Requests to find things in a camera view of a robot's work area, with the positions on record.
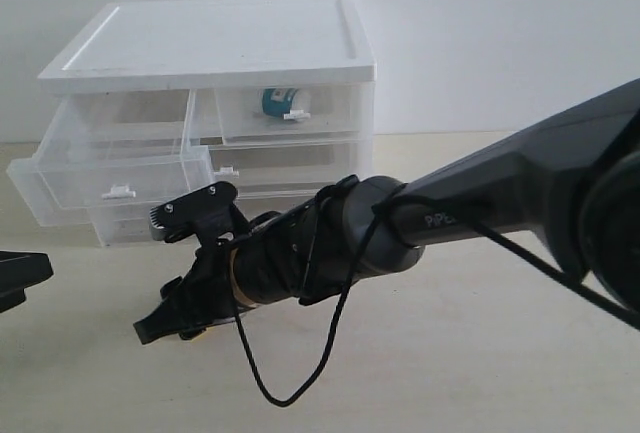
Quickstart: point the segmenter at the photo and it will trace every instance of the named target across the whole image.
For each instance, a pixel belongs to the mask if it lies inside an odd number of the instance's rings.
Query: black wire
[[[262,377],[260,376],[260,372],[258,371],[258,367],[253,357],[253,353],[251,351],[249,341],[247,340],[247,335],[245,333],[244,326],[242,325],[242,320],[240,318],[238,305],[233,296],[230,272],[229,271],[227,272],[229,292],[232,300],[231,304],[233,305],[233,316],[235,318],[236,325],[238,326],[238,333],[240,334],[240,339],[242,341],[242,345],[244,347],[247,360],[249,361],[249,366],[251,367],[251,372],[253,373],[253,377],[255,378],[258,388],[260,389],[264,397],[267,399],[267,401],[269,401],[269,403],[281,408],[286,408],[288,406],[291,406],[316,382],[316,380],[322,374],[322,371],[326,367],[327,362],[329,361],[329,357],[331,355],[331,350],[333,348],[333,344],[336,338],[336,333],[338,330],[338,323],[340,321],[340,317],[342,315],[344,305],[347,301],[347,297],[349,295],[349,291],[351,289],[351,285],[353,283],[353,278],[354,278],[354,275],[356,274],[358,264],[360,263],[360,260],[362,259],[364,252],[367,249],[367,246],[369,245],[369,243],[371,242],[371,238],[373,237],[378,226],[381,224],[381,222],[384,219],[387,219],[389,217],[389,213],[393,208],[397,208],[399,206],[423,205],[429,208],[437,209],[439,211],[444,211],[448,215],[456,218],[458,221],[466,224],[469,228],[474,230],[480,236],[484,236],[489,240],[493,241],[494,243],[502,246],[506,250],[510,251],[511,253],[515,254],[522,260],[526,261],[530,265],[540,270],[542,273],[544,273],[546,276],[548,276],[552,280],[556,281],[557,283],[573,291],[583,299],[601,308],[602,310],[611,314],[612,316],[619,319],[620,321],[623,321],[624,323],[631,326],[632,328],[635,328],[636,330],[640,330],[639,315],[633,312],[627,311],[626,309],[620,307],[619,305],[605,298],[599,293],[589,289],[588,287],[584,286],[580,281],[577,281],[572,277],[570,277],[569,275],[567,275],[566,273],[563,273],[562,271],[554,268],[549,263],[547,263],[542,258],[535,255],[531,251],[509,240],[504,235],[496,232],[495,230],[485,226],[483,223],[481,223],[480,221],[477,221],[472,216],[466,215],[464,211],[461,211],[461,210],[458,211],[459,208],[455,207],[454,205],[451,205],[449,202],[445,202],[441,200],[433,200],[433,199],[426,198],[424,196],[418,196],[418,195],[402,195],[402,196],[394,197],[395,193],[396,192],[390,195],[389,199],[383,201],[382,203],[374,207],[374,218],[369,224],[369,226],[367,227],[367,230],[362,240],[358,244],[353,260],[349,266],[349,271],[347,273],[345,283],[342,287],[342,290],[340,292],[340,297],[338,298],[338,303],[336,304],[336,308],[331,318],[331,323],[329,325],[329,332],[327,335],[327,341],[325,343],[325,347],[322,352],[320,361],[318,362],[318,365],[314,369],[313,373],[311,373],[311,375],[307,378],[307,380],[286,400],[281,400],[274,397],[269,392],[269,390],[267,389],[267,387],[265,386],[262,380]]]

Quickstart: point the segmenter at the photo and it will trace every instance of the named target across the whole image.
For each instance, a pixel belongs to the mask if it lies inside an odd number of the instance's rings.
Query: beige table
[[[377,138],[402,180],[502,134]],[[2,146],[0,169],[32,146]],[[6,176],[0,248],[47,252],[50,281],[0,315],[0,432],[635,432],[640,333],[487,240],[434,246],[407,273],[362,282],[326,373],[270,406],[234,326],[143,347],[132,323],[186,271],[189,245],[100,249],[87,227],[39,229]],[[542,251],[528,234],[515,238]],[[288,395],[315,366],[334,301],[248,315],[267,383]]]

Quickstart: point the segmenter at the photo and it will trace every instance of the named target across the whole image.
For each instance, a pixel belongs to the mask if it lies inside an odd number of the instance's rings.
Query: plastic drawer unit
[[[371,174],[375,61],[354,0],[105,7],[39,80],[60,106],[8,174],[40,225],[149,241],[149,210],[224,180],[248,215]]]

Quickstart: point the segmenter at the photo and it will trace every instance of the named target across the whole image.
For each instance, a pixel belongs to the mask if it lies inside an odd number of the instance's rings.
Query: teal object
[[[298,88],[269,88],[262,93],[262,111],[265,115],[282,118],[291,111]]]

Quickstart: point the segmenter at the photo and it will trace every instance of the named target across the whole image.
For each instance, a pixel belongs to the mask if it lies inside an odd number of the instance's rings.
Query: white top panel
[[[112,4],[39,78],[54,94],[372,81],[352,0]]]

